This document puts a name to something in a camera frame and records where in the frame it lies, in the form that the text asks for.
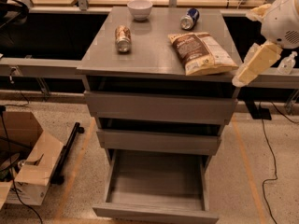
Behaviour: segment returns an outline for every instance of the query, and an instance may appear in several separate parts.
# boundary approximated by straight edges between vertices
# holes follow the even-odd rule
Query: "desk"
[[[208,211],[205,170],[230,122],[238,89],[234,73],[186,77],[169,34],[185,8],[154,7],[134,21],[113,7],[82,59],[85,98],[110,161],[101,217],[169,223],[216,223]],[[200,9],[194,31],[209,32],[236,63],[241,60],[218,10]],[[114,31],[132,33],[131,52],[119,54]]]

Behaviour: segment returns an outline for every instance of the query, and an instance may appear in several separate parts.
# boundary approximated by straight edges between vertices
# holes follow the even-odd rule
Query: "bottle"
[[[288,75],[292,71],[293,67],[296,64],[296,60],[294,58],[297,55],[297,52],[293,51],[289,57],[285,57],[281,60],[278,66],[278,71],[280,72],[280,74]]]

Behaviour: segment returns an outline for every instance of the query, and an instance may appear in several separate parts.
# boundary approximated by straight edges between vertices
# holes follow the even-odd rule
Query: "tile floor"
[[[102,201],[108,170],[105,152],[100,148],[95,122],[84,97],[54,93],[44,102],[39,93],[24,92],[30,99],[26,107],[8,106],[7,111],[31,111],[42,127],[66,143],[75,122],[85,133],[79,134],[64,168],[65,182],[50,186],[41,206],[35,210],[45,224],[99,223],[124,224],[132,221],[97,217],[93,205]],[[19,91],[0,91],[0,105],[22,105]],[[282,117],[270,103],[272,120],[265,120],[268,140],[276,155],[278,180],[266,184],[266,196],[279,224],[299,223],[299,126]],[[276,104],[284,112],[282,103]],[[291,119],[299,121],[299,106]],[[263,199],[262,183],[274,177],[274,164],[260,120],[253,120],[239,103],[231,123],[225,128],[217,155],[206,172],[210,211],[219,214],[218,224],[257,224],[274,221]],[[1,224],[39,223],[29,209],[6,204],[0,211]]]

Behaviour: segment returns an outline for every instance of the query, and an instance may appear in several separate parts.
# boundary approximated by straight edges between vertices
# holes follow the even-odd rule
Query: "cardboard box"
[[[38,165],[23,165],[15,177],[16,189],[21,200],[29,205],[41,205],[64,144],[44,131],[31,112],[4,112],[3,118],[12,154],[20,153],[20,160],[27,161],[36,161],[43,155]],[[0,165],[4,159],[9,158],[6,138],[1,121]],[[4,203],[20,204],[12,181],[0,182],[0,209]]]

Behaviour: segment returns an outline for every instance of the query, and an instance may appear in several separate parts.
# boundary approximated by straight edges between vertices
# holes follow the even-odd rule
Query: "blue can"
[[[196,8],[190,8],[187,13],[181,17],[180,26],[184,30],[191,30],[199,19],[199,11]]]

